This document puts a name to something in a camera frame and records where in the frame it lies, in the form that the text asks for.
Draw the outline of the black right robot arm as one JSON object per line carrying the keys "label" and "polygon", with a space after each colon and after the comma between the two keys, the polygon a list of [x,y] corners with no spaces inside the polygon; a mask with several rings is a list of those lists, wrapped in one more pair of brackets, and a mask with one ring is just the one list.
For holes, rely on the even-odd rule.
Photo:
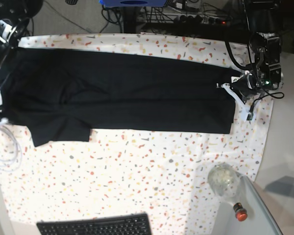
{"label": "black right robot arm", "polygon": [[0,0],[0,68],[42,6],[42,0]]}

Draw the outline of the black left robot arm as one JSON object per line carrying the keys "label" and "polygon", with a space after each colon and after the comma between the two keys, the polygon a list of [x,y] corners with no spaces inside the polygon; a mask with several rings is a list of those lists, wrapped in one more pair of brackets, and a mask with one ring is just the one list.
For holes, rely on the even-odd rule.
{"label": "black left robot arm", "polygon": [[280,65],[281,38],[278,32],[283,27],[279,0],[243,0],[246,23],[251,36],[247,43],[248,56],[254,53],[254,62],[243,66],[233,53],[229,40],[225,45],[233,64],[247,74],[230,83],[230,90],[246,103],[252,97],[279,88],[282,71]]}

